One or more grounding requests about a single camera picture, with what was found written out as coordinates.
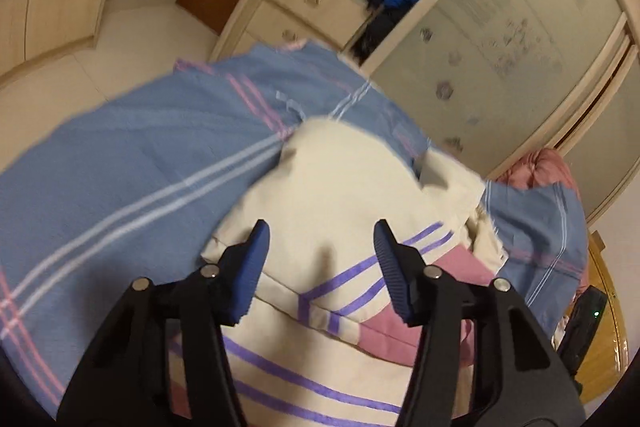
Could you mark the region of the cream and pink hooded jacket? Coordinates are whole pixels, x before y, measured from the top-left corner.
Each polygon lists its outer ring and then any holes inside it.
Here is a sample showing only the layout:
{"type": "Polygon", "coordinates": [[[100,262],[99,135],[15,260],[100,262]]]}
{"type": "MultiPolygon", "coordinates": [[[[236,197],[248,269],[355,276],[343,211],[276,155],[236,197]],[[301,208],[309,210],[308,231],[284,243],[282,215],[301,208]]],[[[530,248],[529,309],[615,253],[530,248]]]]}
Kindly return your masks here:
{"type": "Polygon", "coordinates": [[[390,426],[420,339],[394,312],[373,245],[398,242],[462,282],[485,285],[506,263],[480,202],[480,176],[427,150],[407,166],[350,124],[305,121],[278,165],[232,208],[204,248],[217,261],[258,220],[270,246],[250,311],[224,347],[252,426],[390,426]]]}

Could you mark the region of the blue striped bed sheet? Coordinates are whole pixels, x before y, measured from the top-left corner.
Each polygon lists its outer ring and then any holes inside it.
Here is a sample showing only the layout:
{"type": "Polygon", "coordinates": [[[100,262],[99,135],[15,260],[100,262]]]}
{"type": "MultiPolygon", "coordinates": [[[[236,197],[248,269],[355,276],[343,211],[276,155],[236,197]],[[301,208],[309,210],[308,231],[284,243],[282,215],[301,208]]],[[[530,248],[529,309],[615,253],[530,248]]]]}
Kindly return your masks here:
{"type": "MultiPolygon", "coordinates": [[[[207,261],[224,217],[314,118],[376,136],[409,167],[437,150],[334,52],[259,45],[216,64],[179,62],[64,122],[2,173],[1,347],[47,417],[126,285],[178,280],[207,261]]],[[[496,277],[552,335],[568,306],[528,303],[508,262],[496,277]]]]}

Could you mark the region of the frosted glass wardrobe door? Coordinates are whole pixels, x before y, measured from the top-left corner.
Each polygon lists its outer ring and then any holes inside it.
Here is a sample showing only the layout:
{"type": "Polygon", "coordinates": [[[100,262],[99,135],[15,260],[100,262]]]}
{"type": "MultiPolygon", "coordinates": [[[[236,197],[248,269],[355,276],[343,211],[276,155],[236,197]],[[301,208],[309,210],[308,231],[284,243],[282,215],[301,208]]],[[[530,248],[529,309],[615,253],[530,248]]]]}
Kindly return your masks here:
{"type": "Polygon", "coordinates": [[[541,147],[589,221],[639,169],[639,0],[420,0],[363,64],[486,178],[541,147]]]}

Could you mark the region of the light wood drawer unit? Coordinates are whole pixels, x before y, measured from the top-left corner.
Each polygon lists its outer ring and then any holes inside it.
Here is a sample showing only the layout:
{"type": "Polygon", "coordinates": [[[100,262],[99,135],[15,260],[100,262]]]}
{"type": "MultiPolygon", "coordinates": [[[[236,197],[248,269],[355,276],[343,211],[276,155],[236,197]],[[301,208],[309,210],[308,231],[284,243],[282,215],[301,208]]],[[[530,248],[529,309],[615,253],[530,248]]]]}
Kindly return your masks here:
{"type": "Polygon", "coordinates": [[[280,46],[305,39],[342,52],[369,18],[364,0],[240,0],[210,58],[240,54],[255,43],[280,46]]]}

